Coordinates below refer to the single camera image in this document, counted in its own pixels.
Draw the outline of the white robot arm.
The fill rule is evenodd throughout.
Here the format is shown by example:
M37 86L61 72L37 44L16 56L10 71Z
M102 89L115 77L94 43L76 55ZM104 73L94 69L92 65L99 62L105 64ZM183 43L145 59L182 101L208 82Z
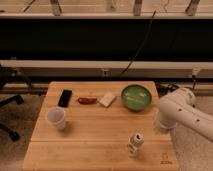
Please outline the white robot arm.
M155 127L168 133L180 123L213 142L213 116L194 108L195 101L195 95L188 88L179 88L162 96L158 101Z

